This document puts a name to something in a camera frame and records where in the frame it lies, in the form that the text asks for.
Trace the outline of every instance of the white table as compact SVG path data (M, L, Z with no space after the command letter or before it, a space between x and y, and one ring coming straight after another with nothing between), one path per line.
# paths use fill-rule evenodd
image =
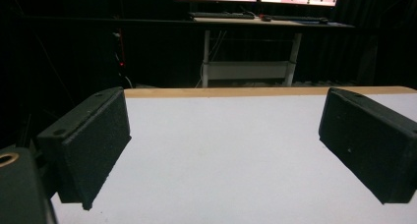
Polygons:
M290 21L270 21L263 22L260 18L253 20L239 19L211 19L211 18L194 18L198 23L206 24L240 24L240 25L256 25L256 26L276 26L276 27L317 27L315 25L303 25ZM351 26L329 23L329 27L353 28ZM294 78L295 67L297 64L298 51L300 49L302 33L295 32L292 39L291 53L288 60L285 61L251 61L236 62L229 61L211 61L210 53L210 30L205 32L205 52L202 70L202 86L208 87L209 80L224 79L279 79L284 78L284 86L291 86Z
M382 205L319 141L324 89L241 90L127 91L131 142L92 210L52 199L59 223L416 222L416 198ZM417 121L416 91L371 91Z

